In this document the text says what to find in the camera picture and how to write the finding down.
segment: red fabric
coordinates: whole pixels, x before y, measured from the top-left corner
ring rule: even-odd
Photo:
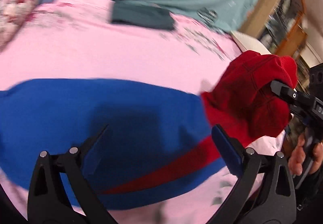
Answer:
[[[291,57],[244,52],[230,63],[214,90],[201,95],[211,126],[220,124],[244,147],[264,135],[276,137],[289,122],[290,111],[287,103],[271,92],[270,82],[279,80],[294,88],[296,70]],[[208,136],[167,166],[101,194],[133,192],[162,185],[195,172],[219,157]]]

